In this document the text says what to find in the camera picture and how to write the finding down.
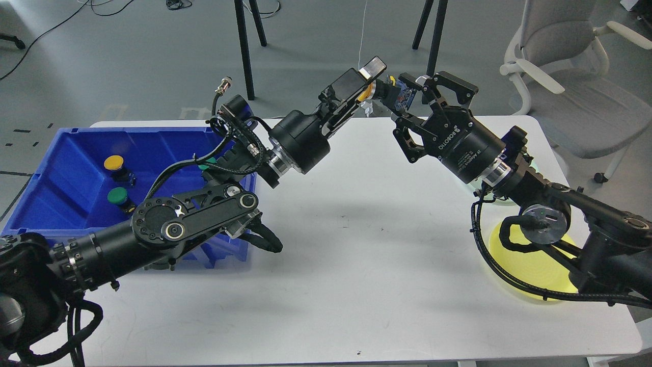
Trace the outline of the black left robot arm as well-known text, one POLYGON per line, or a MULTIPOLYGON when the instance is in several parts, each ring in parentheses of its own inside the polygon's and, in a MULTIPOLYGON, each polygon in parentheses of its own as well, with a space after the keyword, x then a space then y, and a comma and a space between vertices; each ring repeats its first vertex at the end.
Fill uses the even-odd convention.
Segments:
POLYGON ((275 127, 255 116, 222 80, 207 125, 223 140, 210 153, 168 166, 130 218, 51 248, 35 232, 2 237, 2 365, 45 365, 70 355, 84 365, 82 343, 104 318, 86 291, 143 267, 174 269, 216 234, 272 253, 282 242, 262 223, 259 198, 240 185, 257 173, 275 187, 288 169, 305 174, 330 151, 329 138, 372 93, 387 68, 374 57, 349 69, 319 94, 311 114, 289 112, 275 127))

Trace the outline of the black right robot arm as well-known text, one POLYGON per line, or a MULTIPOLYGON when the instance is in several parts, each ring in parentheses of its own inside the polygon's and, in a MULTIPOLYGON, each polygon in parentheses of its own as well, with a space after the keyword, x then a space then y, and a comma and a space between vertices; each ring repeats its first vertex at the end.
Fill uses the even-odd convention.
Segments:
POLYGON ((487 265, 518 290, 547 300, 605 302, 650 308, 650 220, 620 211, 584 193, 551 182, 531 167, 526 132, 512 127, 497 137, 471 113, 477 86, 446 72, 388 79, 387 107, 394 136, 414 163, 438 159, 468 184, 479 180, 471 206, 471 232, 487 265), (508 198, 519 213, 503 219, 499 243, 520 253, 543 252, 569 271, 575 293, 531 285, 489 254, 480 221, 486 195, 508 198))

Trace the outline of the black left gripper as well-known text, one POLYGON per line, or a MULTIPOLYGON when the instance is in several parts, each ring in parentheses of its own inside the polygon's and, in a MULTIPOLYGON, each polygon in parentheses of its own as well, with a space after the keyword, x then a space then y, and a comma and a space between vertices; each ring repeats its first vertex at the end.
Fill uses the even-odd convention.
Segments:
POLYGON ((360 108, 370 107, 375 87, 371 86, 387 69, 378 56, 361 69, 349 69, 321 92, 321 102, 329 112, 310 115, 300 111, 289 112, 268 132, 273 145, 266 151, 268 163, 262 166, 262 178, 271 188, 289 168, 307 174, 330 151, 328 139, 332 137, 360 108))

